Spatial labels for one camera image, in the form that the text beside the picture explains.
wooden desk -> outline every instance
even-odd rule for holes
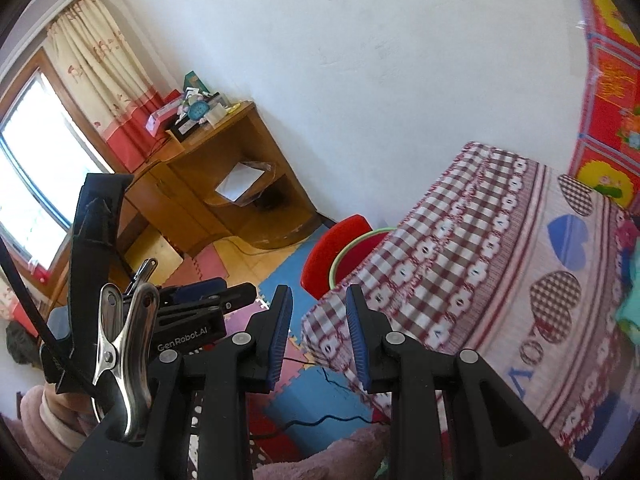
[[[239,206],[216,193],[238,162],[266,162]],[[127,199],[179,251],[191,256],[236,235],[258,249],[286,247],[319,225],[315,207],[252,102],[216,126],[201,126],[180,143],[169,140],[135,174]]]

alarm clock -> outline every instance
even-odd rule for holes
[[[209,105],[204,101],[196,101],[189,106],[187,115],[192,121],[199,121],[209,111]]]

beige curtain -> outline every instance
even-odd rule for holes
[[[100,136],[135,170],[157,145],[145,125],[163,102],[104,4],[67,7],[49,25],[45,51]]]

red plaid bed cover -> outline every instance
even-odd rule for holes
[[[355,374],[343,301],[357,283],[394,330],[446,353],[477,349],[572,451],[611,388],[636,413],[640,406],[613,318],[624,220],[564,174],[469,143],[398,229],[303,317],[303,347],[390,413],[390,396],[368,396]]]

white paper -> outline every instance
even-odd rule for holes
[[[264,173],[238,162],[225,179],[220,182],[216,191],[227,200],[235,202]]]

